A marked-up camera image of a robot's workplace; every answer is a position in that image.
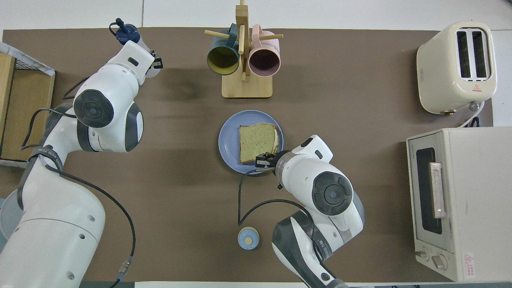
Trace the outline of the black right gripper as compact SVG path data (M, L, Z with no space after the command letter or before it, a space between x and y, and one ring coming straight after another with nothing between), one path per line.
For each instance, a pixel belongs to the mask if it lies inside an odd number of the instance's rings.
M265 168L266 166L276 167L278 162L278 156L272 153L259 154L256 156L255 167L257 168Z

